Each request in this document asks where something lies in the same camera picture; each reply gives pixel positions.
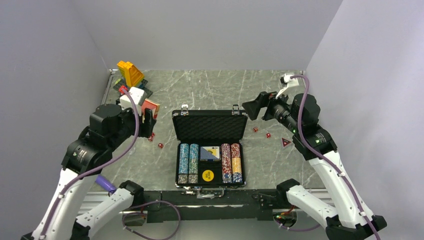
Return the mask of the red playing card deck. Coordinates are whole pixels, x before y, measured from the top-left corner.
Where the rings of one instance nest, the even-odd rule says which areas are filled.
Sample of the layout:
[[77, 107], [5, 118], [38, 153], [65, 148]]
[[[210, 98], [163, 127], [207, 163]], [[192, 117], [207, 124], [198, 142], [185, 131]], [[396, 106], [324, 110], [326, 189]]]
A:
[[150, 110], [153, 116], [153, 119], [156, 120], [158, 113], [160, 111], [161, 105], [159, 103], [156, 103], [148, 98], [146, 98], [141, 106], [141, 112], [142, 115], [146, 115], [146, 110]]

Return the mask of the blue playing card deck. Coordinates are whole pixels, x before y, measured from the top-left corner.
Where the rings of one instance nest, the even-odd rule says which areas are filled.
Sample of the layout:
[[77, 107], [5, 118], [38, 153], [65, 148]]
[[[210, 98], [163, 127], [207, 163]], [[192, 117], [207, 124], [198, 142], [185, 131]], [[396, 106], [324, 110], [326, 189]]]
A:
[[221, 151], [219, 146], [201, 146], [199, 149], [199, 160], [204, 162], [221, 161]]

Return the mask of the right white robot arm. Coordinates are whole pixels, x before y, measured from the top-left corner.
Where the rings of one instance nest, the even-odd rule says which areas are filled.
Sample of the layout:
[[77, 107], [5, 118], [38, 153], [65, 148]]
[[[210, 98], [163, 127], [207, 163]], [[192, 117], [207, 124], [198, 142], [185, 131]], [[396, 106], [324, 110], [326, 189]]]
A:
[[330, 240], [379, 239], [379, 231], [388, 226], [359, 196], [344, 168], [337, 145], [330, 133], [319, 125], [321, 108], [314, 96], [297, 94], [292, 103], [276, 92], [260, 92], [256, 99], [242, 104], [248, 117], [256, 120], [262, 108], [264, 121], [277, 120], [292, 133], [292, 142], [316, 171], [333, 204], [309, 193], [294, 179], [277, 185], [276, 203], [282, 208], [294, 205], [310, 215]]

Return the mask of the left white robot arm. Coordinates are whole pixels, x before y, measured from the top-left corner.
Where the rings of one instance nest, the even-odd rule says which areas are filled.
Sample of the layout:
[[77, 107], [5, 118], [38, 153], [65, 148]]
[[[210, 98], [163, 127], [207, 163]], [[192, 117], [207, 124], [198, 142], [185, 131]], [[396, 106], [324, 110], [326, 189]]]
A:
[[102, 169], [117, 159], [113, 152], [127, 139], [148, 138], [156, 118], [151, 109], [102, 104], [89, 117], [89, 125], [63, 157], [55, 193], [37, 228], [24, 240], [88, 240], [114, 215], [137, 210], [144, 203], [143, 188], [128, 180], [97, 209], [79, 216], [80, 207]]

